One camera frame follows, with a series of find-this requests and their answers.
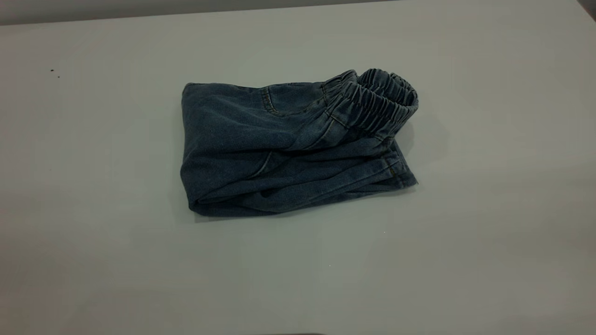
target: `gray wall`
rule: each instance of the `gray wall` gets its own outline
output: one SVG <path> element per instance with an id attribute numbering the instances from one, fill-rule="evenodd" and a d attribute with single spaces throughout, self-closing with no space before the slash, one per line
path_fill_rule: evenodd
<path id="1" fill-rule="evenodd" d="M 0 0 L 0 24 L 255 10 L 382 0 Z"/>

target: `denim fabric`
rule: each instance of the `denim fabric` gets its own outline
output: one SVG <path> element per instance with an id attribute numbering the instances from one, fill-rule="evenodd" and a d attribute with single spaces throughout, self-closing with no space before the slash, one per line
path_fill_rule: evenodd
<path id="1" fill-rule="evenodd" d="M 396 74 L 248 88 L 188 84 L 181 177 L 191 210 L 271 215 L 416 184 L 395 135 L 418 108 Z"/>

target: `white tabletop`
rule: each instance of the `white tabletop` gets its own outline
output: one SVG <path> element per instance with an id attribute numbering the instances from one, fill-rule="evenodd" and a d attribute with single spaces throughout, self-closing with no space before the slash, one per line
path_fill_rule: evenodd
<path id="1" fill-rule="evenodd" d="M 411 0 L 0 27 L 1 334 L 593 334 L 596 23 Z M 193 214 L 187 82 L 420 94 L 408 192 Z"/>

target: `pocket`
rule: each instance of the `pocket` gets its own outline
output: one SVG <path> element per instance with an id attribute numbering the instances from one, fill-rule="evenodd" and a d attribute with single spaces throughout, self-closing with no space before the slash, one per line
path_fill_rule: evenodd
<path id="1" fill-rule="evenodd" d="M 285 83 L 261 89 L 265 109 L 276 116 L 303 113 L 323 98 L 320 83 Z"/>

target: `waistband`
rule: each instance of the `waistband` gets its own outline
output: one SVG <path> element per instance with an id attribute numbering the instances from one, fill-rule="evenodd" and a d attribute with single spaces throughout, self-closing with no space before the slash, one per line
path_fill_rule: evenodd
<path id="1" fill-rule="evenodd" d="M 418 109 L 418 94 L 404 78 L 379 69 L 354 70 L 324 82 L 327 113 L 381 140 L 393 137 Z"/>

